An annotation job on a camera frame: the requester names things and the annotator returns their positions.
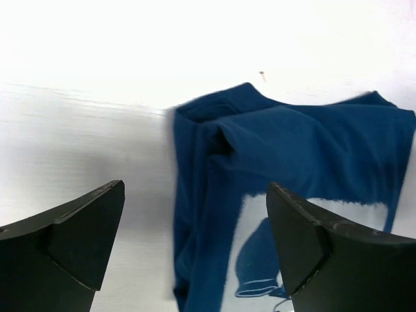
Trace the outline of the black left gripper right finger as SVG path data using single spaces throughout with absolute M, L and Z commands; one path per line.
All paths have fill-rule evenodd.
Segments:
M 378 231 L 271 183 L 266 208 L 295 311 L 414 311 L 415 240 Z

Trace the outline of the blue t shirt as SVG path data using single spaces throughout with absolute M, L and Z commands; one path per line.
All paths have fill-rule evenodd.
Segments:
M 290 105 L 252 84 L 177 107 L 174 296 L 180 311 L 291 311 L 267 217 L 271 182 L 390 232 L 415 113 L 377 92 Z

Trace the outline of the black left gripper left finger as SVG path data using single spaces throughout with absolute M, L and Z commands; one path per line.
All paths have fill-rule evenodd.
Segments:
M 90 311 L 122 217 L 125 185 L 1 226 L 1 310 Z

